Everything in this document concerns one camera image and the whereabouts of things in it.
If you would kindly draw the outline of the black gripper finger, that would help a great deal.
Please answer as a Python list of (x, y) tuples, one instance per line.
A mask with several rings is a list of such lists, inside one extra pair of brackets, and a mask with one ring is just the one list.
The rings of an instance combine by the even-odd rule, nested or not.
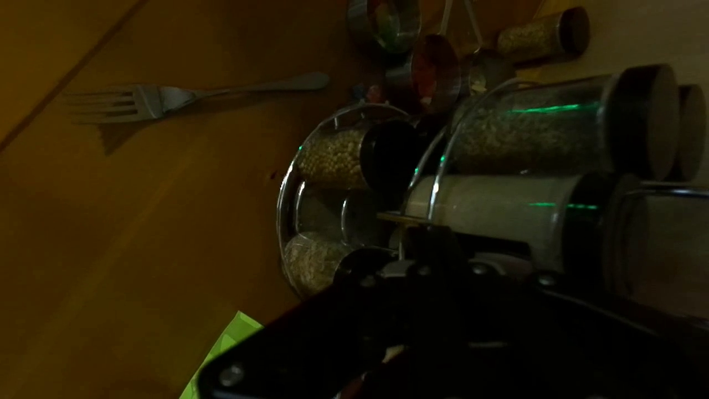
[(456, 264), (459, 242), (447, 226), (395, 211), (382, 212), (382, 220), (397, 227), (399, 242), (395, 258), (378, 271), (378, 276), (431, 276), (446, 272)]

